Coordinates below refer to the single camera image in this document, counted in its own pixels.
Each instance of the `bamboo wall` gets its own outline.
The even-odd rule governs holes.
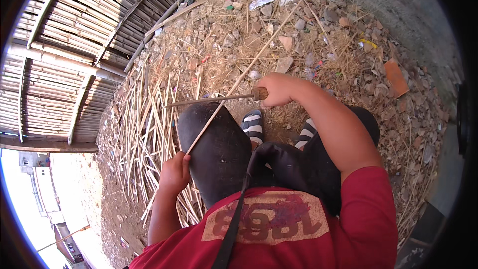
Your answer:
[[[16,135],[22,63],[23,57],[7,55],[0,81],[0,131]],[[35,60],[27,62],[21,108],[25,141],[68,140],[73,106],[84,78],[81,72]],[[116,83],[98,77],[91,83],[76,121],[75,142],[95,141],[101,114],[115,89]]]
[[[47,0],[28,0],[13,33],[14,42],[26,44],[42,7]],[[40,22],[33,40],[69,53],[84,56],[82,62],[92,65],[102,46],[128,10],[138,0],[53,0]],[[123,21],[100,60],[122,71],[151,27],[176,0],[143,0]],[[0,77],[0,131],[2,142],[9,147],[32,150],[34,146],[47,150],[74,150],[68,141],[75,101],[80,93],[84,73],[55,64],[27,59],[22,87],[21,123],[24,142],[19,134],[19,87],[23,56],[8,54]],[[84,95],[84,104],[75,123],[73,141],[79,151],[94,147],[100,116],[109,104],[115,82],[96,77]]]
[[[176,0],[144,0],[117,32],[103,61],[124,68],[152,25]],[[14,37],[27,40],[45,0],[29,0]],[[36,41],[95,57],[136,0],[56,0]]]

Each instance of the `black strap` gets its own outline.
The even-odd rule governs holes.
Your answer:
[[[214,260],[211,269],[226,269],[228,267],[232,247],[234,246],[234,242],[236,242],[236,235],[239,230],[240,213],[244,202],[244,194],[249,187],[249,178],[249,173],[246,173],[246,177],[242,183],[242,191],[238,205],[236,206],[236,211],[234,211],[234,215],[229,223],[228,231],[222,240],[221,247],[219,247],[218,254],[216,255],[216,259]]]

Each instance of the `left hand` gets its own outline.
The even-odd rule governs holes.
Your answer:
[[[178,152],[176,156],[163,163],[159,189],[164,194],[176,197],[188,185],[191,174],[189,173],[189,161],[191,155]]]

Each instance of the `right hand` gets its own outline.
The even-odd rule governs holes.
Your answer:
[[[262,78],[256,87],[265,87],[269,95],[262,101],[262,106],[281,106],[294,100],[300,84],[305,80],[281,73],[270,73]]]

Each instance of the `white striped sandal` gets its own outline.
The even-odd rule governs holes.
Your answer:
[[[295,147],[301,148],[309,142],[312,137],[317,133],[317,129],[315,128],[314,121],[312,118],[308,118],[307,121],[303,124],[302,131],[299,136],[299,141],[297,141]]]
[[[258,109],[249,111],[240,125],[242,131],[250,138],[251,141],[261,145],[264,142],[264,132],[262,123],[262,112]]]

